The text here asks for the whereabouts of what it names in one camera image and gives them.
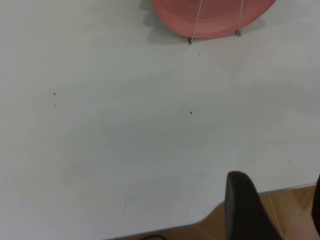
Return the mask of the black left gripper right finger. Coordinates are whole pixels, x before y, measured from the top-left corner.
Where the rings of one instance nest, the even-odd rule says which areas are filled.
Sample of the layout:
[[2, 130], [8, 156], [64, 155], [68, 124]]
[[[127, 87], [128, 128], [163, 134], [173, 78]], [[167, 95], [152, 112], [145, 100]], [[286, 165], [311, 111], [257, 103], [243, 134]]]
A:
[[311, 216], [316, 231], [320, 232], [320, 176], [314, 189]]

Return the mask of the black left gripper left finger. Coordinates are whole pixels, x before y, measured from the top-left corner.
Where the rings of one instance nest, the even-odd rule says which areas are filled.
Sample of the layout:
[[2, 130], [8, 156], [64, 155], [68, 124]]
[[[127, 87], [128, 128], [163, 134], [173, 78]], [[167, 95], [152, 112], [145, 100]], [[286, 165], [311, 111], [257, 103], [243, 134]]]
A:
[[227, 174], [224, 198], [228, 240], [281, 240], [252, 180], [243, 172]]

